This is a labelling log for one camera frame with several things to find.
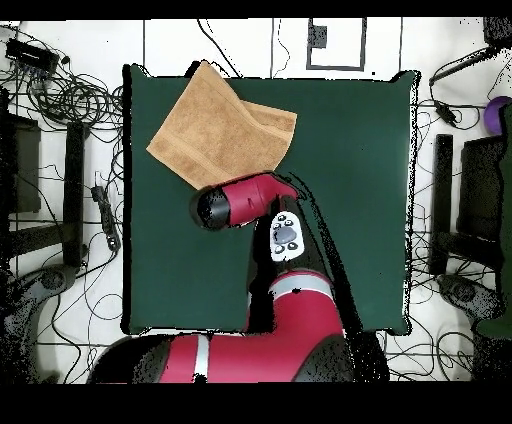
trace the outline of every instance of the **orange cloth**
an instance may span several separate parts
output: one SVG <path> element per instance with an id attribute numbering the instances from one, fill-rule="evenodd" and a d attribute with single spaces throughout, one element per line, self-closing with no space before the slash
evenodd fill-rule
<path id="1" fill-rule="evenodd" d="M 196 189 L 275 170 L 297 114 L 240 100 L 203 61 L 147 151 Z"/>

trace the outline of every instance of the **gray stripe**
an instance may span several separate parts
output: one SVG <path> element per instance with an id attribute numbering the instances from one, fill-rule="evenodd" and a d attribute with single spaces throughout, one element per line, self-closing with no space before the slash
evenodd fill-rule
<path id="1" fill-rule="evenodd" d="M 208 380 L 208 359 L 210 357 L 210 340 L 203 334 L 197 335 L 196 366 L 194 368 L 194 380 L 197 375 L 202 375 Z"/>
<path id="2" fill-rule="evenodd" d="M 272 293 L 275 301 L 281 296 L 291 293 L 294 289 L 316 291 L 334 300 L 331 287 L 327 281 L 315 275 L 307 274 L 283 278 L 270 288 L 269 293 Z"/>

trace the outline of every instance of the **wire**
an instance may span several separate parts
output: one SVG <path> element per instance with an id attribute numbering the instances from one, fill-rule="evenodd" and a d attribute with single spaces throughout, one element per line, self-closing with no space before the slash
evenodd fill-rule
<path id="1" fill-rule="evenodd" d="M 210 36 L 210 34 L 208 34 L 203 26 L 201 25 L 201 21 L 199 19 L 196 19 L 196 22 L 197 22 L 197 25 L 199 25 L 199 28 L 201 29 L 201 32 L 213 43 L 213 45 L 217 48 L 217 50 L 219 51 L 219 53 L 222 55 L 222 57 L 224 58 L 224 60 L 227 62 L 227 64 L 229 65 L 229 67 L 233 70 L 233 72 L 235 73 L 235 75 L 240 78 L 241 75 L 237 72 L 237 70 L 234 68 L 234 66 L 231 64 L 231 62 L 228 60 L 228 58 L 226 57 L 226 55 L 224 54 L 224 52 L 222 51 L 222 49 L 220 48 L 220 46 L 217 44 L 217 42 Z"/>
<path id="2" fill-rule="evenodd" d="M 500 81 L 501 76 L 503 75 L 503 72 L 505 71 L 505 69 L 510 70 L 510 62 L 511 61 L 512 61 L 512 55 L 510 56 L 510 59 L 507 60 L 507 62 L 503 66 L 503 68 L 501 68 L 501 71 L 498 73 L 498 75 L 496 76 L 496 79 L 494 80 L 494 84 L 492 85 L 492 87 L 490 88 L 489 92 L 487 93 L 487 99 L 489 101 L 491 101 L 491 98 L 489 96 L 491 95 L 492 90 L 494 90 L 496 88 L 496 86 L 498 85 L 498 82 Z"/>
<path id="3" fill-rule="evenodd" d="M 431 340 L 431 343 L 430 343 L 430 346 L 431 346 L 431 352 L 432 352 L 432 366 L 430 368 L 430 370 L 427 370 L 421 363 L 419 363 L 415 358 L 413 358 L 412 356 L 407 356 L 410 360 L 416 362 L 418 365 L 420 365 L 420 367 L 423 369 L 423 371 L 425 371 L 424 373 L 417 373 L 417 372 L 405 372 L 405 373 L 399 373 L 399 372 L 396 372 L 394 371 L 394 373 L 398 374 L 398 380 L 400 381 L 400 378 L 404 378 L 404 377 L 408 377 L 410 378 L 409 376 L 418 376 L 418 377 L 430 377 L 432 378 L 433 380 L 436 380 L 433 376 L 432 376 L 432 373 L 434 372 L 434 369 L 435 369 L 435 363 L 434 363 L 434 358 L 433 358 L 433 349 L 434 349 L 434 338 L 432 337 L 432 335 L 430 334 L 430 332 L 425 328 L 425 326 L 423 324 L 421 324 L 417 319 L 415 319 L 413 316 L 409 315 L 409 318 L 414 321 L 416 324 L 418 324 L 421 329 L 428 335 L 429 339 Z M 401 351 L 401 354 L 404 354 L 404 349 L 402 349 L 400 347 L 400 345 L 398 344 L 397 340 L 396 340 L 396 336 L 393 336 L 394 338 L 394 341 L 397 345 L 397 347 L 400 349 Z M 391 358 L 388 358 L 388 363 L 389 361 L 391 361 L 392 359 L 395 359 L 399 356 L 401 356 L 401 354 L 397 354 Z"/>
<path id="4" fill-rule="evenodd" d="M 283 43 L 281 43 L 281 38 L 280 38 L 280 32 L 281 32 L 281 21 L 282 21 L 282 18 L 279 18 L 279 26 L 277 27 L 277 42 L 281 45 L 281 47 L 283 49 L 286 50 L 286 54 L 288 55 L 288 58 L 286 59 L 286 63 L 284 64 L 284 67 L 279 69 L 275 74 L 274 74 L 274 78 L 277 76 L 277 74 L 279 72 L 282 72 L 286 69 L 286 67 L 288 66 L 288 61 L 290 60 L 290 52 L 289 50 L 283 45 Z"/>
<path id="5" fill-rule="evenodd" d="M 98 280 L 99 276 L 102 274 L 103 272 L 103 269 L 105 269 L 105 266 L 108 265 L 110 262 L 112 262 L 117 256 L 117 253 L 114 253 L 111 255 L 110 259 L 107 260 L 106 262 L 104 262 L 103 264 L 101 264 L 100 266 L 98 267 L 95 267 L 94 269 L 90 270 L 90 272 L 93 272 L 94 270 L 96 269 L 102 269 L 102 271 L 100 271 L 100 273 L 98 274 L 98 276 L 94 279 L 94 281 L 89 285 L 89 287 L 87 287 L 87 290 L 86 291 L 89 291 L 91 289 L 92 286 L 94 286 L 94 284 L 96 283 L 96 281 Z M 84 294 L 82 293 L 77 299 L 75 299 L 75 301 L 73 303 L 71 303 L 71 305 L 69 305 L 63 312 L 60 313 L 59 316 L 57 316 L 55 318 L 55 321 L 57 321 L 60 317 L 62 317 L 67 311 L 69 311 L 74 305 L 76 305 L 80 299 L 82 299 L 82 297 L 84 297 Z M 46 331 L 48 328 L 51 327 L 51 324 L 48 324 L 45 328 L 43 328 L 39 334 L 37 335 L 37 337 L 39 337 L 41 334 L 43 334 L 44 331 Z"/>
<path id="6" fill-rule="evenodd" d="M 434 75 L 432 76 L 432 78 L 434 78 L 434 77 L 435 77 L 435 76 L 436 76 L 436 75 L 437 75 L 437 74 L 438 74 L 442 69 L 446 68 L 447 66 L 449 66 L 449 65 L 453 65 L 453 64 L 455 64 L 455 63 L 457 63 L 457 62 L 461 62 L 461 61 L 463 61 L 463 60 L 467 59 L 468 57 L 471 57 L 471 56 L 473 56 L 473 55 L 476 55 L 476 54 L 478 54 L 478 53 L 480 53 L 480 52 L 482 52 L 482 51 L 484 51 L 484 50 L 488 50 L 488 48 L 487 48 L 487 47 L 484 47 L 484 48 L 481 48 L 481 49 L 475 50 L 475 51 L 473 51 L 473 52 L 471 52 L 471 53 L 467 54 L 466 56 L 463 56 L 463 57 L 461 57 L 461 58 L 459 58 L 459 59 L 455 59 L 455 60 L 453 60 L 453 61 L 451 61 L 451 62 L 448 62 L 448 63 L 444 64 L 443 66 L 439 67 L 439 68 L 434 72 Z M 461 109 L 461 108 L 467 108 L 467 109 L 474 109 L 474 110 L 476 110 L 476 112 L 477 112 L 477 119 L 476 119 L 476 122 L 475 122 L 475 123 L 473 123 L 472 125 L 470 125 L 470 126 L 468 126 L 468 127 L 459 127 L 459 126 L 455 125 L 455 123 L 454 123 L 454 122 L 451 122 L 450 124 L 451 124 L 454 128 L 457 128 L 457 129 L 462 130 L 462 131 L 467 131 L 467 130 L 470 130 L 470 129 L 472 129 L 472 128 L 474 128 L 474 127 L 476 127 L 476 126 L 478 125 L 478 123 L 480 122 L 480 119 L 481 119 L 481 116 L 480 116 L 480 110 L 481 110 L 481 109 L 485 109 L 485 106 L 474 106 L 474 105 L 450 105 L 449 103 L 445 103 L 445 102 L 442 102 L 442 101 L 436 100 L 436 99 L 434 98 L 433 86 L 434 86 L 434 84 L 429 84 L 430 98 L 431 98 L 432 102 L 434 102 L 434 107 L 436 107 L 436 109 L 438 109 L 438 108 L 439 108 L 439 106 L 437 106 L 437 104 L 439 104 L 439 105 L 444 105 L 444 106 L 446 106 L 446 107 L 447 107 L 447 108 L 449 108 L 449 109 L 450 109 L 450 108 L 459 108 L 459 109 Z"/>
<path id="7" fill-rule="evenodd" d="M 441 341 L 447 337 L 447 336 L 451 336 L 451 335 L 457 335 L 459 337 L 463 337 L 464 339 L 468 340 L 471 344 L 473 344 L 473 339 L 471 339 L 467 334 L 464 334 L 464 333 L 461 333 L 460 331 L 448 331 L 444 334 L 442 334 L 438 339 L 437 339 L 437 342 L 436 342 L 436 345 L 435 345 L 435 348 L 436 348 L 436 356 L 437 356 L 437 362 L 439 364 L 439 368 L 441 370 L 441 373 L 443 374 L 443 377 L 447 380 L 447 381 L 451 381 L 450 378 L 448 377 L 448 375 L 446 374 L 446 371 L 444 370 L 444 367 L 449 367 L 449 368 L 453 368 L 453 364 L 456 363 L 457 365 L 459 365 L 461 368 L 465 369 L 466 371 L 468 371 L 471 376 L 473 377 L 473 371 L 472 371 L 472 363 L 471 363 L 471 360 L 469 360 L 469 355 L 466 355 L 464 352 L 462 351 L 459 351 L 457 352 L 457 357 L 460 359 L 464 358 L 467 363 L 464 364 L 463 361 L 461 362 L 458 362 L 458 361 L 455 361 L 453 358 L 451 357 L 448 357 L 450 359 L 450 363 L 449 364 L 445 364 L 443 361 L 442 361 L 442 356 L 440 355 L 440 352 L 441 352 L 441 348 L 440 348 L 440 345 L 441 345 Z"/>
<path id="8" fill-rule="evenodd" d="M 101 234 L 101 233 L 96 233 L 96 234 L 92 237 L 91 241 L 89 242 L 89 246 L 92 244 L 93 239 L 94 239 L 97 235 L 99 235 L 99 234 Z M 89 264 L 89 255 L 90 255 L 90 253 L 91 253 L 91 250 L 89 249 L 89 252 L 87 253 L 87 264 Z M 95 308 L 94 308 L 94 307 L 93 307 L 93 308 L 91 308 L 91 306 L 89 305 L 89 300 L 87 299 L 87 289 L 86 289 L 86 286 L 87 286 L 87 274 L 88 274 L 88 272 L 87 272 L 87 271 L 88 271 L 88 265 L 86 265 L 86 267 L 85 267 L 85 271 L 86 271 L 86 272 L 83 274 L 83 277 L 84 277 L 84 293 L 83 293 L 83 295 L 84 295 L 84 299 L 85 299 L 85 304 L 87 305 L 87 308 L 88 308 L 88 309 L 89 309 L 89 311 L 91 312 L 91 315 L 94 315 L 96 318 L 101 319 L 101 320 L 103 320 L 103 321 L 112 321 L 113 319 L 117 319 L 117 318 L 121 317 L 122 313 L 121 313 L 121 314 L 119 314 L 119 315 L 117 315 L 117 316 L 116 316 L 116 317 L 114 317 L 114 318 L 105 318 L 105 317 L 102 317 L 102 316 L 100 316 L 100 315 L 97 315 L 97 314 L 94 312 L 94 309 L 95 309 Z M 110 296 L 110 295 L 111 295 L 111 296 L 117 296 L 117 297 L 119 297 L 119 298 L 122 300 L 122 297 L 121 297 L 121 296 L 119 296 L 118 294 L 110 293 L 110 294 L 109 294 L 109 296 Z"/>
<path id="9" fill-rule="evenodd" d="M 270 78 L 274 74 L 274 18 L 272 18 L 272 32 L 270 33 Z"/>
<path id="10" fill-rule="evenodd" d="M 122 300 L 122 297 L 119 296 L 118 294 L 115 294 L 115 293 L 109 293 L 109 294 L 106 294 L 104 296 L 102 296 L 100 299 L 98 299 L 98 301 L 95 303 L 94 307 L 92 309 L 90 309 L 91 311 L 91 315 L 89 316 L 89 323 L 87 324 L 87 342 L 88 344 L 85 345 L 85 347 L 88 348 L 88 354 L 87 354 L 87 367 L 85 368 L 85 370 L 78 376 L 76 377 L 71 383 L 74 383 L 76 382 L 78 379 L 80 379 L 85 373 L 91 371 L 92 367 L 93 367 L 93 364 L 94 364 L 94 361 L 96 360 L 96 355 L 97 355 L 97 347 L 105 347 L 105 346 L 101 346 L 101 345 L 93 345 L 91 344 L 91 321 L 92 321 L 92 317 L 93 316 L 96 316 L 98 317 L 98 315 L 95 313 L 95 310 L 96 308 L 99 306 L 99 304 L 105 300 L 106 298 L 108 297 L 111 297 L 111 296 L 116 296 L 118 297 L 119 299 Z M 120 316 L 122 315 L 122 313 L 120 313 L 119 315 L 117 315 L 116 317 L 113 317 L 113 318 L 110 318 L 110 319 L 106 319 L 106 318 L 100 318 L 100 319 L 103 319 L 103 320 L 108 320 L 108 321 L 111 321 L 111 320 L 114 320 L 114 319 L 117 319 L 119 318 Z"/>
<path id="11" fill-rule="evenodd" d="M 78 362 L 80 361 L 80 358 L 82 357 L 82 350 L 80 349 L 79 346 L 77 346 L 74 342 L 72 342 L 71 340 L 69 340 L 68 338 L 64 337 L 60 332 L 59 330 L 57 330 L 57 327 L 55 327 L 55 316 L 57 315 L 57 312 L 59 311 L 59 307 L 60 307 L 60 294 L 57 295 L 57 307 L 55 308 L 55 311 L 53 312 L 53 315 L 52 315 L 52 320 L 51 320 L 51 326 L 52 326 L 52 329 L 53 331 L 55 332 L 55 334 L 57 336 L 59 336 L 62 340 L 64 340 L 65 342 L 73 345 L 74 347 L 76 347 L 76 349 L 78 350 L 78 357 L 76 358 L 73 366 L 69 369 L 68 373 L 66 374 L 66 377 L 64 377 L 64 381 L 63 381 L 63 384 L 66 384 L 67 381 L 68 381 L 68 378 L 70 376 L 70 374 L 73 372 L 73 370 L 75 369 L 76 365 L 78 364 Z"/>

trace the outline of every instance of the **black bar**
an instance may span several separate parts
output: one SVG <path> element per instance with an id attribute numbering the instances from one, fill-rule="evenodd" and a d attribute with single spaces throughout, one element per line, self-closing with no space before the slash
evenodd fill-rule
<path id="1" fill-rule="evenodd" d="M 443 251 L 478 262 L 495 271 L 499 271 L 503 265 L 503 253 L 498 242 L 460 233 L 438 233 L 436 242 Z"/>
<path id="2" fill-rule="evenodd" d="M 452 203 L 453 136 L 438 134 L 434 145 L 434 169 L 431 200 L 431 237 L 428 251 L 428 273 L 440 275 L 446 272 L 448 251 L 441 249 L 439 234 L 450 232 Z"/>
<path id="3" fill-rule="evenodd" d="M 74 226 L 61 224 L 59 228 L 55 224 L 42 225 L 39 227 L 24 228 L 23 230 L 11 231 L 13 255 L 24 255 L 28 252 L 44 249 L 62 242 L 69 242 L 74 238 Z"/>
<path id="4" fill-rule="evenodd" d="M 72 226 L 72 238 L 65 240 L 62 252 L 64 264 L 73 267 L 82 263 L 84 141 L 87 134 L 82 122 L 70 122 L 67 126 L 63 221 Z"/>
<path id="5" fill-rule="evenodd" d="M 473 66 L 476 63 L 481 62 L 485 59 L 488 59 L 490 57 L 490 50 L 491 49 L 487 49 L 481 51 L 480 53 L 475 53 L 475 56 L 471 57 L 470 59 L 462 63 L 459 63 L 458 65 L 455 65 L 453 68 L 450 68 L 447 71 L 438 73 L 437 75 L 429 79 L 429 85 L 432 87 L 436 81 L 439 81 L 440 79 L 443 79 L 449 75 L 459 72 L 462 69 L 468 68 L 469 66 Z"/>

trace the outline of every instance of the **purple object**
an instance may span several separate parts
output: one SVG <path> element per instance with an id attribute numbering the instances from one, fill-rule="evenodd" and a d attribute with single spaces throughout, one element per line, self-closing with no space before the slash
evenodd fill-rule
<path id="1" fill-rule="evenodd" d="M 484 110 L 484 124 L 487 131 L 492 135 L 501 135 L 501 122 L 499 110 L 505 105 L 512 103 L 512 98 L 499 96 L 492 99 Z"/>

